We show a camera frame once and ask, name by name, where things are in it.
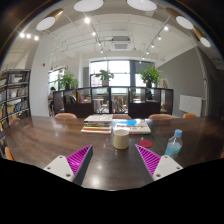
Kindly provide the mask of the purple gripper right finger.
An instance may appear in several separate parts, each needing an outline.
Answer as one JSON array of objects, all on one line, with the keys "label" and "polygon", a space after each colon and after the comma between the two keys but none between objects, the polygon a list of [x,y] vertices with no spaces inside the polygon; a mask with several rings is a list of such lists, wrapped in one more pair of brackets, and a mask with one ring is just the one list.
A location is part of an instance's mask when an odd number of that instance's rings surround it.
[{"label": "purple gripper right finger", "polygon": [[135,145],[135,147],[140,154],[146,170],[154,181],[182,169],[182,166],[168,155],[159,156],[140,145]]}]

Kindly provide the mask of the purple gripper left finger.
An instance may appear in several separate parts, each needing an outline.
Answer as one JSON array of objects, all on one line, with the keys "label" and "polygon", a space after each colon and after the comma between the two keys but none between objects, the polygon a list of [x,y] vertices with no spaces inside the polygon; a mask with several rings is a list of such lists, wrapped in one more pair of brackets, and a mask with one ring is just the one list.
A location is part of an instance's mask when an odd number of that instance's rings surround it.
[{"label": "purple gripper left finger", "polygon": [[92,155],[93,146],[88,145],[69,156],[57,156],[44,170],[81,186]]}]

